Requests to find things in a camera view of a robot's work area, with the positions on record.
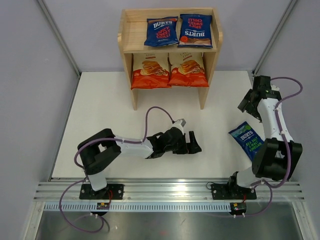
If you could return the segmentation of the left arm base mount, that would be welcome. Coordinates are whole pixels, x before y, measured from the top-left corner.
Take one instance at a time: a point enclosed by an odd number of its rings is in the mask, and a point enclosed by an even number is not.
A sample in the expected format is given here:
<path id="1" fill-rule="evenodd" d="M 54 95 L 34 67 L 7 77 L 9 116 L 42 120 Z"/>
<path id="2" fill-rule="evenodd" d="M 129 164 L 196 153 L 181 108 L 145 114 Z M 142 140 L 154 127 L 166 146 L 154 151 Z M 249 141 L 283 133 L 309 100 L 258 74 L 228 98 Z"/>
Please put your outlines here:
<path id="1" fill-rule="evenodd" d="M 107 187 L 94 191 L 90 184 L 82 184 L 79 193 L 81 200 L 122 200 L 124 195 L 124 185 L 118 183 L 108 184 Z"/>

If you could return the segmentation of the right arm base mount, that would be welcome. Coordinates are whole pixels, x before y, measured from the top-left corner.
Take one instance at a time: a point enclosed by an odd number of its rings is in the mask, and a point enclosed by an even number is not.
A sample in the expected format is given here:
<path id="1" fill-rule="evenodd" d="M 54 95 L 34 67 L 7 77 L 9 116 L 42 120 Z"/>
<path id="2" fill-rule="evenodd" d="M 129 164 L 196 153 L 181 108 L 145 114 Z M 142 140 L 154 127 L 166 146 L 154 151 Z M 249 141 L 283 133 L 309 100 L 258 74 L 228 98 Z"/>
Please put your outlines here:
<path id="1" fill-rule="evenodd" d="M 208 182 L 206 188 L 211 191 L 213 200 L 256 200 L 257 194 L 255 190 L 240 187 L 237 185 L 229 185 L 227 183 Z"/>

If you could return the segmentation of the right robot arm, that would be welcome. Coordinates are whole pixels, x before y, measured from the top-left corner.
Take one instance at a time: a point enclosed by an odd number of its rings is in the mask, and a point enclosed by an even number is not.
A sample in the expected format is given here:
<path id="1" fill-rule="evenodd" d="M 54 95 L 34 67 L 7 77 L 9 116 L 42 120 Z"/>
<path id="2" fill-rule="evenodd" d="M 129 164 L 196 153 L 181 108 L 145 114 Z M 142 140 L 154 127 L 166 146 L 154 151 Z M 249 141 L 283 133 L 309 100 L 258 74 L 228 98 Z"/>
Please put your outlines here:
<path id="1" fill-rule="evenodd" d="M 253 193 L 259 185 L 280 188 L 291 178 L 303 152 L 302 145 L 290 135 L 282 113 L 282 103 L 301 93 L 303 86 L 295 79 L 299 91 L 282 97 L 272 88 L 272 80 L 265 75 L 254 77 L 252 88 L 238 105 L 241 112 L 247 112 L 262 123 L 264 138 L 246 121 L 229 132 L 251 160 L 250 167 L 235 172 L 228 179 L 226 189 L 233 199 Z"/>

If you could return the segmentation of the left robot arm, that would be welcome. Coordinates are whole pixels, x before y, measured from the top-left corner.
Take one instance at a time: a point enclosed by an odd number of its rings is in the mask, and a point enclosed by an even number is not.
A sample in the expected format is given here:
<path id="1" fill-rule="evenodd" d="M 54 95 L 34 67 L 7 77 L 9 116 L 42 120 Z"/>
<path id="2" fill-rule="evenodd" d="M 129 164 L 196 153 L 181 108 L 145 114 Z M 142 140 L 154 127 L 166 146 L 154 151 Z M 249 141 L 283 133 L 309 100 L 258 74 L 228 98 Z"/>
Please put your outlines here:
<path id="1" fill-rule="evenodd" d="M 75 159 L 80 157 L 82 169 L 89 181 L 81 187 L 79 198 L 82 200 L 118 200 L 117 191 L 120 185 L 112 187 L 107 183 L 103 171 L 119 156 L 139 157 L 142 159 L 157 159 L 165 153 L 176 155 L 193 155 L 200 153 L 193 131 L 189 131 L 189 142 L 186 134 L 173 126 L 165 132 L 158 132 L 145 140 L 121 138 L 113 134 L 110 128 L 105 128 L 77 146 Z"/>

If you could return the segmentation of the cassava chips bag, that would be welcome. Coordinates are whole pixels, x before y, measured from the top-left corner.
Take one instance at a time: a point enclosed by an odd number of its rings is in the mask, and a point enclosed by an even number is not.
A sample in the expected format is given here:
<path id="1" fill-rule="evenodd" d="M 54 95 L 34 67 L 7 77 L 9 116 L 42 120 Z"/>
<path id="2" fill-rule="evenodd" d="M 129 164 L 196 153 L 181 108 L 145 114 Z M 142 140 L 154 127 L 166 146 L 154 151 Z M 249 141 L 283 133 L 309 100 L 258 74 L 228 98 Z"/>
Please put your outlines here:
<path id="1" fill-rule="evenodd" d="M 181 87 L 209 87 L 202 53 L 172 52 L 168 54 L 171 72 L 169 84 Z"/>
<path id="2" fill-rule="evenodd" d="M 168 53 L 134 53 L 131 89 L 171 88 Z"/>

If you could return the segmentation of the blue Burts chilli bag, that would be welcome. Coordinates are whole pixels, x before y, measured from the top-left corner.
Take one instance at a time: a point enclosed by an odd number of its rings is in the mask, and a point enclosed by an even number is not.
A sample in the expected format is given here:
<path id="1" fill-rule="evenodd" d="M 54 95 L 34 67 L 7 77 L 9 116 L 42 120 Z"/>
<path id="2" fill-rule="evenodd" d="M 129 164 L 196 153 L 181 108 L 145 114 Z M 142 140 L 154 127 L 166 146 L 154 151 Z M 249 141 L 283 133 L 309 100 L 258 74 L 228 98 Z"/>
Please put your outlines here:
<path id="1" fill-rule="evenodd" d="M 180 27 L 178 47 L 212 48 L 211 15 L 180 14 L 182 20 Z"/>
<path id="2" fill-rule="evenodd" d="M 163 18 L 148 18 L 145 46 L 164 47 L 177 44 L 178 37 L 176 26 L 178 16 L 168 16 Z"/>

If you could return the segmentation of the blue Burts salt vinegar bag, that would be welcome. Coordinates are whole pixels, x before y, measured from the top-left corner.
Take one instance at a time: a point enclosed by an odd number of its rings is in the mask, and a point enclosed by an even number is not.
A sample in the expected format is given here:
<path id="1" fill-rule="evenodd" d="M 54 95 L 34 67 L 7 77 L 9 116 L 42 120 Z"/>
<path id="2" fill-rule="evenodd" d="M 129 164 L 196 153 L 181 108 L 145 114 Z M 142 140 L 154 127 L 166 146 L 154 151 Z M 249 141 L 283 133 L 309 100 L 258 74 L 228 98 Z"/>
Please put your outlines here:
<path id="1" fill-rule="evenodd" d="M 264 144 L 264 141 L 256 131 L 244 121 L 237 128 L 228 133 L 241 146 L 251 162 L 253 162 L 255 155 Z"/>

